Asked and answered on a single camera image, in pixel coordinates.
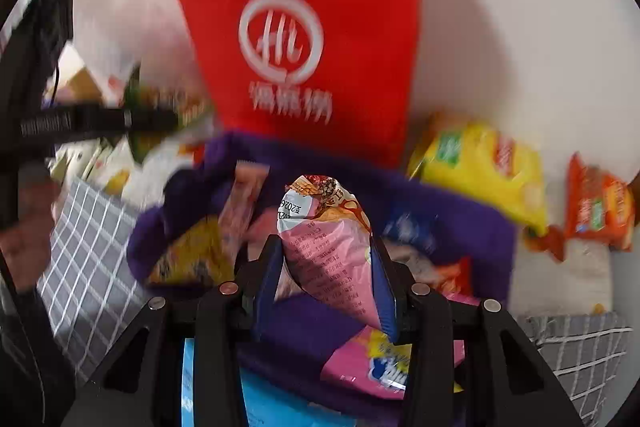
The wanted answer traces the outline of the person left hand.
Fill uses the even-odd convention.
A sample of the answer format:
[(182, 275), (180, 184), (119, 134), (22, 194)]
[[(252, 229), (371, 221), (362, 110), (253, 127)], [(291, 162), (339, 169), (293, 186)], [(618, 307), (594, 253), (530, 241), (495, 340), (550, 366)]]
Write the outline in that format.
[(20, 191), (26, 212), (16, 225), (1, 232), (1, 250), (16, 291), (34, 288), (51, 260), (53, 204), (60, 187), (51, 179), (27, 184)]

